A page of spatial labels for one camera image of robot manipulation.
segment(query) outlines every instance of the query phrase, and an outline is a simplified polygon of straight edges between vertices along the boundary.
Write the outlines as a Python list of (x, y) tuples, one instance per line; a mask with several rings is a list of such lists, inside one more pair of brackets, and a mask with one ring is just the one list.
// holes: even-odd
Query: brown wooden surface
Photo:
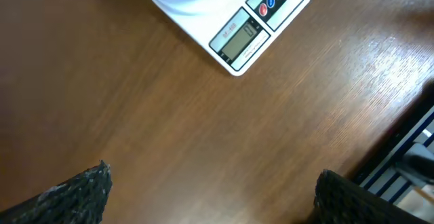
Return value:
[(312, 0), (240, 78), (150, 0), (0, 6), (0, 210), (104, 159), (104, 223), (302, 221), (434, 76), (434, 0)]

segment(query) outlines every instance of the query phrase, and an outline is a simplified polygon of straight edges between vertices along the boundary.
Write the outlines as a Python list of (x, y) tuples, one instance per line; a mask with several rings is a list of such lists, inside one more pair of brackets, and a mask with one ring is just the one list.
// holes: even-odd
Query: white scale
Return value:
[(310, 0), (153, 0), (229, 73), (243, 75)]

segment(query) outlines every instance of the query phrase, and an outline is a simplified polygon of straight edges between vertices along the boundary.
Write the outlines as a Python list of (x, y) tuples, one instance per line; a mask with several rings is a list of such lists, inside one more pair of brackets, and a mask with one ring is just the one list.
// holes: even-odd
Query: wooden table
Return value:
[(434, 76), (434, 0), (312, 0), (231, 77), (150, 0), (0, 0), (0, 210), (98, 164), (104, 223), (294, 223)]

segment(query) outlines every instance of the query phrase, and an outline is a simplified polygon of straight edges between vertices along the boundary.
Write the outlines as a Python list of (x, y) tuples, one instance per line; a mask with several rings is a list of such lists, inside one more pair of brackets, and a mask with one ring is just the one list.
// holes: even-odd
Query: button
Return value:
[(259, 14), (260, 14), (262, 17), (266, 16), (266, 14), (267, 14), (268, 11), (269, 11), (269, 10), (268, 10), (267, 6), (265, 5), (265, 3), (262, 3), (262, 4), (259, 6)]
[(276, 0), (267, 0), (267, 5), (269, 8), (274, 7), (274, 5), (276, 5)]

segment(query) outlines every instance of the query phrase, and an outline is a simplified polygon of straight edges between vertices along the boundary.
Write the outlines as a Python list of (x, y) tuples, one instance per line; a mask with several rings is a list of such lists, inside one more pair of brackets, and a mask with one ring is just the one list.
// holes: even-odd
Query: red button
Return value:
[(259, 6), (259, 14), (264, 17), (266, 16), (267, 12), (269, 11), (269, 9), (267, 8), (267, 5), (265, 3), (262, 3)]

